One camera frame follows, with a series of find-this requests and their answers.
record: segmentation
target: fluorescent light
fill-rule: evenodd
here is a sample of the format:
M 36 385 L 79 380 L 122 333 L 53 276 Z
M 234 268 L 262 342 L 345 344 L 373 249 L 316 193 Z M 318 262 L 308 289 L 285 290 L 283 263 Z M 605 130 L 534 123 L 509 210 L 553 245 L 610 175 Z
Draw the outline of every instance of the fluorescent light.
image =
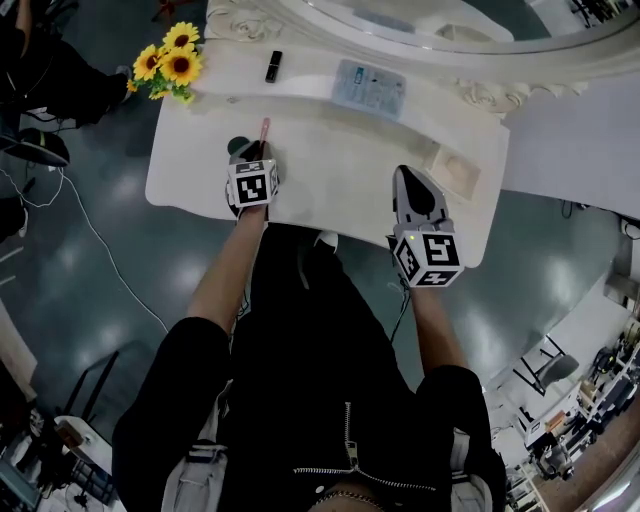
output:
M 631 483 L 631 480 L 629 480 L 625 485 L 620 487 L 620 489 L 618 489 L 617 491 L 614 491 L 608 496 L 605 496 L 604 498 L 602 498 L 598 503 L 596 503 L 596 506 L 593 507 L 593 510 L 598 510 L 600 507 L 603 507 L 607 503 L 610 503 L 616 498 L 619 498 L 622 495 L 622 493 L 627 490 L 627 487 L 629 487 L 630 483 Z

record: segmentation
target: necklace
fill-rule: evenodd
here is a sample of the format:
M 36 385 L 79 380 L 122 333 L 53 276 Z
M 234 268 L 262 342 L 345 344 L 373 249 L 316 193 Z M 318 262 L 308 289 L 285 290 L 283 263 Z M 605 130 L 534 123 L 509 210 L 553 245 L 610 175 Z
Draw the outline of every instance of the necklace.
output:
M 318 501 L 316 501 L 315 505 L 319 505 L 320 503 L 324 503 L 325 501 L 328 501 L 328 500 L 333 499 L 333 498 L 338 498 L 338 497 L 340 497 L 340 498 L 349 498 L 350 500 L 355 500 L 355 501 L 360 501 L 362 503 L 367 503 L 368 505 L 374 506 L 378 510 L 381 510 L 382 512 L 385 512 L 384 507 L 382 505 L 380 505 L 380 503 L 378 503 L 373 498 L 369 498 L 368 496 L 362 496 L 360 494 L 355 494 L 355 493 L 349 492 L 349 491 L 333 491 L 333 492 L 330 492 L 329 494 L 326 494 L 325 496 L 320 498 Z

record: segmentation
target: shoe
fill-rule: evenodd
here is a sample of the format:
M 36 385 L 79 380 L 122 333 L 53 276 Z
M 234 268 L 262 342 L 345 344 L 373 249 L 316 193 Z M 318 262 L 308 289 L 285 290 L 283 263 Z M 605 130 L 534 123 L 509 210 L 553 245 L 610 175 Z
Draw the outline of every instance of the shoe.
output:
M 116 75 L 124 75 L 127 77 L 127 80 L 133 79 L 133 71 L 129 66 L 118 66 L 116 68 Z M 131 98 L 132 94 L 133 93 L 127 89 L 127 94 L 124 95 L 124 99 L 120 102 L 120 104 L 122 105 L 123 103 L 126 103 L 127 100 Z
M 28 224 L 29 224 L 29 211 L 26 208 L 24 208 L 24 224 L 18 230 L 18 236 L 20 238 L 24 238 L 25 236 L 27 236 L 27 225 Z
M 314 247 L 318 245 L 319 242 L 328 245 L 333 248 L 333 254 L 338 250 L 338 241 L 340 238 L 338 237 L 338 233 L 334 233 L 333 231 L 323 231 L 316 238 L 316 242 L 313 244 Z

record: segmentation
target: zipper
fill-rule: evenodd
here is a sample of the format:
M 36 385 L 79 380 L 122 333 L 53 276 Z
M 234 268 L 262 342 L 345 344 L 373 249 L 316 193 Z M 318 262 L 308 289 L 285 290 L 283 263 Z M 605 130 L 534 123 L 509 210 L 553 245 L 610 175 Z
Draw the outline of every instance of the zipper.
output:
M 365 473 L 360 469 L 358 461 L 358 443 L 351 440 L 351 402 L 345 402 L 344 411 L 344 445 L 347 450 L 347 458 L 349 459 L 349 466 L 351 469 L 322 469 L 322 468 L 296 468 L 293 470 L 294 474 L 314 474 L 314 475 L 350 475 L 358 473 L 369 480 L 376 483 L 394 487 L 396 489 L 414 489 L 423 491 L 435 491 L 435 487 L 430 485 L 418 485 L 418 484 L 404 484 L 401 482 L 392 482 L 390 480 L 383 480 L 377 478 L 368 473 Z

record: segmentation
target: forearm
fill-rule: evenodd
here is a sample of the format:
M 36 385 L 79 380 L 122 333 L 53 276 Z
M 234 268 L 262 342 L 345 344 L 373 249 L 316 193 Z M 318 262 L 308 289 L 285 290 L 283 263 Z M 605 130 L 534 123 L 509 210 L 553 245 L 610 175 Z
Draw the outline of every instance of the forearm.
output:
M 429 288 L 414 288 L 411 300 L 424 373 L 447 365 L 466 368 L 460 343 L 435 292 Z
M 262 232 L 265 208 L 247 210 L 200 281 L 188 316 L 206 318 L 231 332 L 242 304 Z
M 31 0 L 20 0 L 20 4 L 18 5 L 18 18 L 16 19 L 16 28 L 24 32 L 24 46 L 20 57 L 24 57 L 25 53 L 27 53 L 27 49 L 29 48 L 32 26 Z

